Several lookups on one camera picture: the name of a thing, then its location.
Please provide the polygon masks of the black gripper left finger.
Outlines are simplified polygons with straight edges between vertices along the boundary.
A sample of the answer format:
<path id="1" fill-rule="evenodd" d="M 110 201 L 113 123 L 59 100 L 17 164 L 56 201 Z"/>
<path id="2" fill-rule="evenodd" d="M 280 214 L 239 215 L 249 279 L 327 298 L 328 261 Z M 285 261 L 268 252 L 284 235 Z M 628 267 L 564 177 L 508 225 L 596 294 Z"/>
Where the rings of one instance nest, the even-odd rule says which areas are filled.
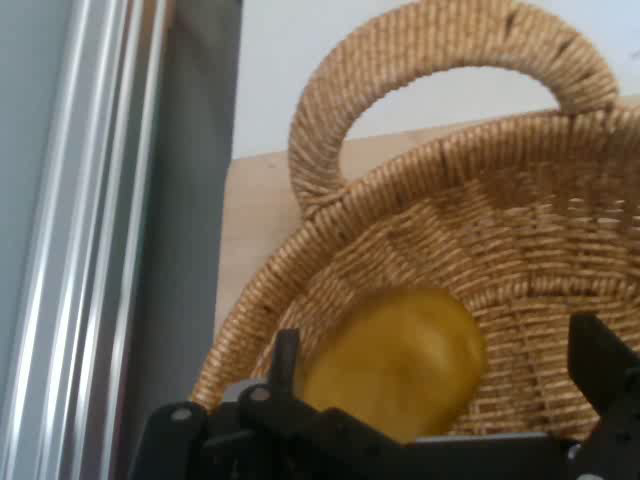
<path id="1" fill-rule="evenodd" d="M 410 479 L 407 447 L 293 392 L 299 333 L 278 332 L 268 377 L 213 410 L 185 401 L 148 418 L 133 479 Z"/>

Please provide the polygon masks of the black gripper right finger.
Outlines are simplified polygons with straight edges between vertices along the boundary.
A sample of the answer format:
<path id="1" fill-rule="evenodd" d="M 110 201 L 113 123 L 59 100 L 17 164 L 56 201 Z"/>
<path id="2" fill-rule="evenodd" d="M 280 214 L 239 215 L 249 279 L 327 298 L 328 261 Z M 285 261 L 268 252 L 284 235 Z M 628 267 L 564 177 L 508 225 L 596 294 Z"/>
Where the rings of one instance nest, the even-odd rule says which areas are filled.
<path id="1" fill-rule="evenodd" d="M 570 319 L 568 373 L 598 415 L 570 461 L 571 479 L 639 477 L 639 355 L 595 314 Z"/>

